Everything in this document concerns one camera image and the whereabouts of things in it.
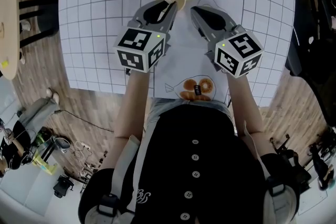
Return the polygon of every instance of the white shoe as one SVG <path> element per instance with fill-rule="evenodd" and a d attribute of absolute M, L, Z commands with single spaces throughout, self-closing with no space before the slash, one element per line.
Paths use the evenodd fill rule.
<path fill-rule="evenodd" d="M 20 52 L 21 52 L 21 59 L 20 59 L 20 62 L 24 65 L 26 63 L 26 59 L 25 57 L 23 56 L 23 51 L 22 49 L 20 49 Z"/>
<path fill-rule="evenodd" d="M 47 89 L 47 98 L 51 98 L 51 97 L 53 97 L 53 93 L 52 93 L 53 91 L 51 90 L 51 88 L 48 88 Z"/>
<path fill-rule="evenodd" d="M 30 31 L 31 30 L 31 25 L 30 25 L 30 22 L 28 20 L 22 20 L 20 21 L 21 23 L 21 27 L 22 27 L 22 30 L 24 31 Z"/>
<path fill-rule="evenodd" d="M 56 102 L 56 104 L 59 104 L 59 95 L 57 92 L 54 92 L 52 95 L 53 100 Z"/>

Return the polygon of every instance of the hand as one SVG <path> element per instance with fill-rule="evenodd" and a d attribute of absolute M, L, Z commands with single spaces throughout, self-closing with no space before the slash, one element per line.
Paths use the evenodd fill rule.
<path fill-rule="evenodd" d="M 15 137 L 14 137 L 14 133 L 11 132 L 11 134 L 8 136 L 8 140 L 12 141 L 12 140 L 14 140 L 14 139 L 15 139 Z"/>

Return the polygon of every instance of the wire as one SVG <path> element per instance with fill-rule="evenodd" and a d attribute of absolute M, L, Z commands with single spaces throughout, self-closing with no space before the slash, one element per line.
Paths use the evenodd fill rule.
<path fill-rule="evenodd" d="M 32 129 L 27 129 L 27 130 L 22 131 L 17 137 L 14 137 L 13 139 L 11 139 L 11 140 L 9 140 L 9 141 L 13 141 L 14 139 L 18 139 L 20 135 L 22 135 L 24 132 L 27 132 L 27 133 L 28 133 L 28 131 L 33 131 L 33 132 L 35 133 L 35 136 L 37 136 L 37 133 L 36 133 L 34 130 L 32 130 Z"/>
<path fill-rule="evenodd" d="M 99 126 L 93 124 L 92 122 L 86 121 L 86 120 L 80 118 L 79 116 L 76 116 L 75 114 L 72 114 L 71 112 L 69 112 L 69 111 L 67 111 L 67 110 L 57 110 L 57 111 L 55 111 L 55 114 L 58 114 L 58 113 L 63 112 L 63 111 L 69 113 L 70 115 L 74 116 L 75 118 L 78 118 L 78 119 L 80 119 L 80 120 L 82 120 L 82 121 L 84 121 L 84 122 L 86 122 L 86 123 L 89 123 L 89 124 L 93 125 L 94 127 L 97 127 L 97 128 L 99 128 L 99 129 L 102 129 L 102 130 L 105 130 L 105 131 L 114 133 L 114 131 L 112 131 L 112 130 L 110 130 L 110 129 L 105 129 L 105 128 L 103 128 L 103 127 L 99 127 Z"/>
<path fill-rule="evenodd" d="M 7 123 L 4 124 L 4 126 L 6 126 L 6 125 L 7 125 L 7 124 L 14 118 L 15 115 L 17 115 L 17 112 L 15 112 L 15 113 L 13 114 L 13 116 L 11 117 L 11 119 L 10 119 L 9 121 L 7 121 Z"/>

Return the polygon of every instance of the donut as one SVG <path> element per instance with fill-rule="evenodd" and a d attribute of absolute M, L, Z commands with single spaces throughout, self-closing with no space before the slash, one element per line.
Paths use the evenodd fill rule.
<path fill-rule="evenodd" d="M 193 79 L 187 79 L 184 83 L 183 83 L 183 88 L 186 89 L 187 91 L 193 91 L 194 90 L 194 86 L 196 86 L 197 83 L 195 80 Z"/>
<path fill-rule="evenodd" d="M 199 86 L 201 86 L 202 93 L 210 93 L 214 88 L 214 85 L 210 79 L 201 79 Z"/>
<path fill-rule="evenodd" d="M 210 97 L 206 96 L 206 95 L 196 95 L 195 100 L 201 100 L 201 101 L 211 101 Z"/>
<path fill-rule="evenodd" d="M 180 92 L 180 96 L 182 99 L 185 99 L 185 100 L 195 100 L 196 99 L 196 94 L 194 92 L 183 91 L 183 92 Z"/>

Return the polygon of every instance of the donut picture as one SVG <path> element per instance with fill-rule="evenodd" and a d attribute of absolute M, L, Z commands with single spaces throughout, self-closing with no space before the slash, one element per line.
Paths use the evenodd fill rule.
<path fill-rule="evenodd" d="M 175 92 L 176 95 L 184 100 L 214 100 L 216 95 L 216 85 L 209 76 L 194 76 L 182 80 L 172 87 L 165 83 L 166 92 Z"/>
<path fill-rule="evenodd" d="M 212 81 L 210 79 L 201 79 L 199 84 L 199 86 L 201 86 L 201 92 L 203 93 L 211 93 L 214 85 L 212 83 Z"/>
<path fill-rule="evenodd" d="M 210 97 L 206 96 L 206 95 L 196 95 L 195 100 L 201 100 L 201 101 L 211 101 Z"/>
<path fill-rule="evenodd" d="M 187 79 L 184 83 L 183 83 L 183 88 L 186 89 L 187 91 L 193 91 L 194 90 L 194 86 L 196 86 L 197 83 L 195 80 L 193 79 Z"/>
<path fill-rule="evenodd" d="M 191 100 L 191 101 L 196 100 L 196 97 L 197 97 L 197 95 L 194 92 L 189 92 L 189 91 L 180 92 L 180 96 L 182 99 Z"/>

